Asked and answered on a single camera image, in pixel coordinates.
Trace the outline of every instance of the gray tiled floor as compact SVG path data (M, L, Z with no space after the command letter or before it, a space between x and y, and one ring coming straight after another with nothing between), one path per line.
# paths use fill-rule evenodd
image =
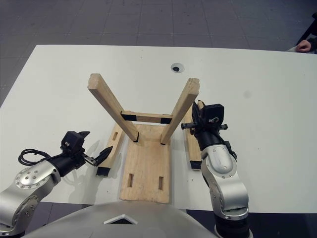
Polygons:
M317 0L0 0L0 106L37 44L285 51L316 11Z

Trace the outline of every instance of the black cable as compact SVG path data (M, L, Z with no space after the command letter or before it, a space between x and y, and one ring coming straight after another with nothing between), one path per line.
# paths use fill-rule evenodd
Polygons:
M38 161L32 162L32 161L26 160L26 159L23 157L23 156L26 155L26 154L42 155L44 158L42 158L42 159L40 159L40 160L38 160ZM23 165L32 166L32 165L36 165L37 163L42 162L42 161L44 161L44 160L52 159L52 158L55 158L55 157L58 157L58 156L61 156L61 155L63 155L63 153L51 157L48 153L43 152L43 151L40 151L40 150L25 149L25 150L22 150L21 154L19 155L18 161L19 161L19 163L21 163L21 164L23 164Z

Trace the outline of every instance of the wooden board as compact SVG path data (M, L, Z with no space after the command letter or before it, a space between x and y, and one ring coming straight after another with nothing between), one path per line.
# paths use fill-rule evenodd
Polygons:
M166 144L199 94L199 79L189 78L172 112L172 121L164 128L161 144Z
M139 142L129 140L120 199L169 203L170 140L160 144L165 126L136 124Z
M112 168L115 158L117 157L118 151L122 144L125 133L121 129L121 127L116 123L112 129L112 133L109 137L108 143L106 147L113 146L108 158L103 161L97 169L98 176L108 177L108 173Z
M136 141L139 135L137 129L132 122L122 118L121 112L124 110L100 74L92 73L90 75L88 89L127 136Z
M190 123L192 121L193 121L193 118L192 118L192 106L191 106L183 118L183 123ZM202 158L200 155L201 152L200 152L197 139L194 137L194 135L191 135L190 129L185 129L185 135L186 135L186 144L187 144L190 165L193 170L200 170Z

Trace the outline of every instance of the rectangular slot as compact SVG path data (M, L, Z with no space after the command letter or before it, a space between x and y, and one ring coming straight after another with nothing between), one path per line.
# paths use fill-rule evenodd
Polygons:
M161 176L158 178L158 180L159 180L158 189L159 190L163 190L163 179L164 179L164 177L161 177Z
M133 174L129 174L128 187L132 187L133 184Z
M112 140L115 140L115 139L117 138L117 136L118 136L118 132L116 131L116 132L114 133L114 135L113 135Z

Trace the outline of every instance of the black tape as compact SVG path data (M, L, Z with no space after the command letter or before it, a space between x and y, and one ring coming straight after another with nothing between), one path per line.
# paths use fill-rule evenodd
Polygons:
M193 170L200 170L202 162L201 161L191 161L190 165L191 165Z
M125 114L122 114L121 112L121 116L123 117L124 120L137 121L136 115L125 115Z
M170 124L171 120L172 120L172 118L161 118L160 123L161 124Z
M106 168L106 167L98 167L97 169L97 176L105 176L108 177L110 168Z

